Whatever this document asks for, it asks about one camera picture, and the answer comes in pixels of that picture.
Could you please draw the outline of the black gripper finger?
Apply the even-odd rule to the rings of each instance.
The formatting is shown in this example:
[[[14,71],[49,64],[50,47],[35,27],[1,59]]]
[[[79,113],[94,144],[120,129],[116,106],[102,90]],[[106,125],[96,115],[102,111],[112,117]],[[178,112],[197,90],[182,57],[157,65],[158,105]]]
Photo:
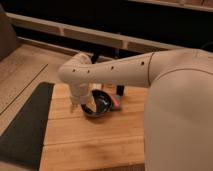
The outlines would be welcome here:
[[[123,96],[124,95],[125,86],[118,85],[116,88],[116,95]]]

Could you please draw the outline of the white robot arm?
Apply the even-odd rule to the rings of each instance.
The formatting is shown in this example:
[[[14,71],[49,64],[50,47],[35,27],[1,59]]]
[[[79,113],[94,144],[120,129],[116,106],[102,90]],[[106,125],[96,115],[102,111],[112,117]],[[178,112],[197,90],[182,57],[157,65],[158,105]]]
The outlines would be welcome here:
[[[79,53],[59,68],[74,103],[90,83],[143,87],[146,171],[213,171],[213,52],[157,51],[93,64]]]

